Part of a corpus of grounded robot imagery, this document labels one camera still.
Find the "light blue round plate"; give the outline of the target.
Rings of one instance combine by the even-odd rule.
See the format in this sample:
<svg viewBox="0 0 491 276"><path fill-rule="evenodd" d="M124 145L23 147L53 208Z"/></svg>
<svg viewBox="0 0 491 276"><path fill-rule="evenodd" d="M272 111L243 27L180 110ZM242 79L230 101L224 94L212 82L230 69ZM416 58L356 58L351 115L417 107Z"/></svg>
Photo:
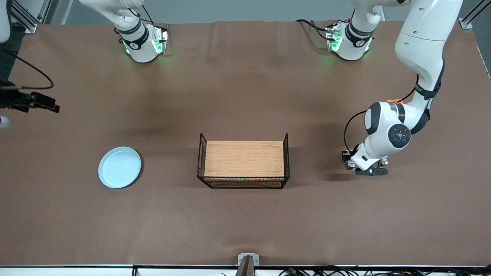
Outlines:
<svg viewBox="0 0 491 276"><path fill-rule="evenodd" d="M123 189L137 180L142 171L142 158L133 148L121 146L109 150L98 166L100 181L111 189Z"/></svg>

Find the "wooden board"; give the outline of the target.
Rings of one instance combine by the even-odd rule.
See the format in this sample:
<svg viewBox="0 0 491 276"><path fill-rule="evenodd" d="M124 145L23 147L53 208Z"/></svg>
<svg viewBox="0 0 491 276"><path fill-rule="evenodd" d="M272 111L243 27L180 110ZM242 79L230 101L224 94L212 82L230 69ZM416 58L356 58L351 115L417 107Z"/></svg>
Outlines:
<svg viewBox="0 0 491 276"><path fill-rule="evenodd" d="M283 177L280 140L209 140L205 177Z"/></svg>

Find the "brown table cover sheet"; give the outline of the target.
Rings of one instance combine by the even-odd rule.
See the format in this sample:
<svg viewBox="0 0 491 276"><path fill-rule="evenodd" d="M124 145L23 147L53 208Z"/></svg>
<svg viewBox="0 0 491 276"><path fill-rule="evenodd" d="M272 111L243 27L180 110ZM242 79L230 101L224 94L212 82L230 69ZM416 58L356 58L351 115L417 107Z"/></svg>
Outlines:
<svg viewBox="0 0 491 276"><path fill-rule="evenodd" d="M388 175L346 171L343 129L398 99L415 73L383 21L363 59L345 62L296 22L170 26L166 56L139 64L109 25L40 26L20 57L44 71L60 113L2 110L0 265L491 264L491 80L474 33L444 48L431 120ZM207 140L283 140L281 190L212 189L197 178ZM102 157L135 149L140 176L111 189Z"/></svg>

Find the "aluminium frame profile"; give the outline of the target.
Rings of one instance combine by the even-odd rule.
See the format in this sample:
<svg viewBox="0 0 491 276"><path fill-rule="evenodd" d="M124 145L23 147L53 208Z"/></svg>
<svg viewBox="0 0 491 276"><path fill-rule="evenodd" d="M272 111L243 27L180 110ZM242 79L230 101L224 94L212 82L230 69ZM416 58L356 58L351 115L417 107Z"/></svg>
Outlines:
<svg viewBox="0 0 491 276"><path fill-rule="evenodd" d="M479 0L479 2L474 5L470 11L465 12L465 16L459 18L461 28L464 30L471 30L473 28L472 22L490 5L491 0Z"/></svg>
<svg viewBox="0 0 491 276"><path fill-rule="evenodd" d="M11 20L34 34L38 25L47 23L53 0L11 0Z"/></svg>

